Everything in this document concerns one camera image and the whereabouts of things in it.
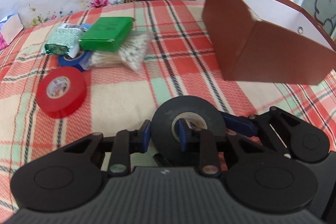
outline black electrical tape roll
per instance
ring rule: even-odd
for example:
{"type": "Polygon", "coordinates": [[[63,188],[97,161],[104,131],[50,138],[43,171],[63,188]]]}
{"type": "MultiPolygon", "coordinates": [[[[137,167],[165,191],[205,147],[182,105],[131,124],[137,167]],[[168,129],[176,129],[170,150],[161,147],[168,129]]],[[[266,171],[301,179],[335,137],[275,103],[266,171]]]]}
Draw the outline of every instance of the black electrical tape roll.
{"type": "Polygon", "coordinates": [[[226,135],[221,113],[208,101],[195,96],[175,97],[163,103],[155,112],[151,136],[158,152],[175,166],[196,166],[199,153],[182,152],[175,133],[178,119],[184,118],[191,125],[208,129],[217,136],[226,135]]]}

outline checkered fabric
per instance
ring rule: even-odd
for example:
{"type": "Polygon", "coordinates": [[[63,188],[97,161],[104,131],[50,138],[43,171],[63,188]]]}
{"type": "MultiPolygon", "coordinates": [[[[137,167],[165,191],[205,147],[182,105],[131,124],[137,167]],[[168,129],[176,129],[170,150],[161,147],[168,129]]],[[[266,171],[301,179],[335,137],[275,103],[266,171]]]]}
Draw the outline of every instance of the checkered fabric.
{"type": "MultiPolygon", "coordinates": [[[[19,166],[91,132],[114,136],[125,128],[139,128],[175,96],[199,96],[238,116],[261,114],[276,105],[321,128],[336,150],[336,73],[317,86],[224,81],[201,19],[202,8],[195,1],[135,2],[63,18],[80,24],[131,16],[135,29],[154,33],[140,75],[126,67],[84,72],[87,98],[64,119],[46,116],[35,99],[39,82],[58,68],[56,56],[40,54],[56,21],[21,32],[0,53],[0,222],[17,210],[9,182],[19,166]]],[[[149,158],[138,162],[151,165],[149,158]]]]}

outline tape roll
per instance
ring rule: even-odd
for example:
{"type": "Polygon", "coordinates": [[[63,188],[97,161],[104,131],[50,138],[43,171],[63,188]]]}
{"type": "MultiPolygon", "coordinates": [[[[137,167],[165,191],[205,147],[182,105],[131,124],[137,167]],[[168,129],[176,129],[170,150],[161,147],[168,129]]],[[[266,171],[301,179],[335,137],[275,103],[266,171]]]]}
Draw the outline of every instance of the tape roll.
{"type": "Polygon", "coordinates": [[[49,117],[63,118],[80,108],[86,91],[81,72],[73,67],[63,67],[54,70],[41,81],[36,102],[49,117]]]}
{"type": "Polygon", "coordinates": [[[58,57],[58,63],[61,67],[73,67],[80,70],[80,72],[83,72],[85,70],[82,68],[80,63],[87,57],[89,53],[89,51],[84,51],[83,49],[80,49],[75,58],[71,58],[68,55],[60,55],[58,57]]]}
{"type": "Polygon", "coordinates": [[[184,118],[189,124],[208,129],[217,136],[226,135],[220,112],[208,101],[195,96],[175,97],[163,103],[155,112],[151,137],[158,152],[176,166],[199,164],[199,153],[182,152],[176,123],[184,118]]]}

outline open brown cardboard box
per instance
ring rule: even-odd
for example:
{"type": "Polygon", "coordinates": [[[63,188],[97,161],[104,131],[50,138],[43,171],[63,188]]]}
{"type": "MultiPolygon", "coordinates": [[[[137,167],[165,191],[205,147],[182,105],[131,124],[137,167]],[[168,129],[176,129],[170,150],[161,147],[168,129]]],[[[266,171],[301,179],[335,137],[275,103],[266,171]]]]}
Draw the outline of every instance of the open brown cardboard box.
{"type": "Polygon", "coordinates": [[[336,44],[289,0],[206,0],[203,21],[225,80],[317,85],[336,44]]]}

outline red electrical tape roll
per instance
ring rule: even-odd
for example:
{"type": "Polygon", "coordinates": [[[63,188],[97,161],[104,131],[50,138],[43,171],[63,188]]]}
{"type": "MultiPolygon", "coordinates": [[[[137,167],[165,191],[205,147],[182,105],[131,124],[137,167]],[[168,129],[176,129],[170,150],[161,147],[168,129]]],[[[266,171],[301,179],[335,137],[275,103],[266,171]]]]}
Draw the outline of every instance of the red electrical tape roll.
{"type": "Polygon", "coordinates": [[[48,74],[40,83],[36,102],[49,117],[58,119],[74,113],[86,97],[82,73],[73,67],[62,67],[48,74]]]}

